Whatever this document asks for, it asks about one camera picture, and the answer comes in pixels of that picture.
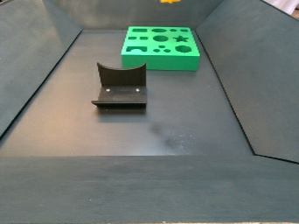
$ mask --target shape sorter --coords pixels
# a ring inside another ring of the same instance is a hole
[[[196,71],[200,52],[187,27],[128,27],[122,50],[123,67]]]

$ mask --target yellow object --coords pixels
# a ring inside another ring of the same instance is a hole
[[[182,0],[160,0],[160,2],[164,4],[164,3],[168,3],[168,4],[172,4],[172,3],[178,3],[180,2]]]

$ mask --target black holder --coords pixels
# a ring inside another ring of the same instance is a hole
[[[146,64],[131,69],[115,69],[98,63],[102,82],[99,97],[92,103],[106,107],[144,107],[146,93]]]

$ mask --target dark gray surface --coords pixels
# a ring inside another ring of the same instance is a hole
[[[299,166],[262,157],[3,157],[2,223],[298,222]]]
[[[147,109],[99,110],[98,62],[122,67],[124,31],[84,31],[7,133],[0,156],[250,155],[207,55],[147,71]]]
[[[0,6],[0,136],[66,53],[80,28],[51,1]]]
[[[190,26],[203,22],[223,0],[54,0],[87,30],[127,29],[130,25]]]
[[[299,22],[224,1],[198,29],[255,153],[299,162]]]

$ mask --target bin floor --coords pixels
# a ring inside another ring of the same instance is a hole
[[[83,32],[6,135],[0,156],[251,154],[199,42],[198,72],[147,71],[147,109],[91,104],[98,62],[122,67],[124,38],[124,31]]]

